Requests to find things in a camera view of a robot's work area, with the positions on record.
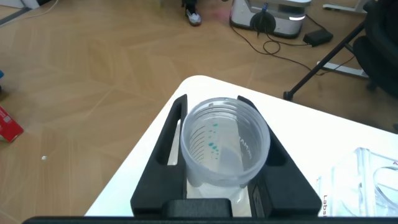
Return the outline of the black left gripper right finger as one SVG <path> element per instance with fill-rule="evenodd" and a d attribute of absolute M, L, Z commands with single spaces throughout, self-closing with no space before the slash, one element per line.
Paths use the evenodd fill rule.
<path fill-rule="evenodd" d="M 248 183 L 252 217 L 317 217 L 322 202 L 270 129 L 270 149 L 259 173 Z"/>

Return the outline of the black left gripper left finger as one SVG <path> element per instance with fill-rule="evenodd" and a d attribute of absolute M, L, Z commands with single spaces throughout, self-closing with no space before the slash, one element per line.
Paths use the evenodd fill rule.
<path fill-rule="evenodd" d="M 169 166 L 177 123 L 187 115 L 187 95 L 177 98 L 169 111 L 148 163 L 141 175 L 130 203 L 135 217 L 159 217 L 163 204 L 185 199 L 186 163 L 181 147 L 177 147 L 177 164 Z"/>

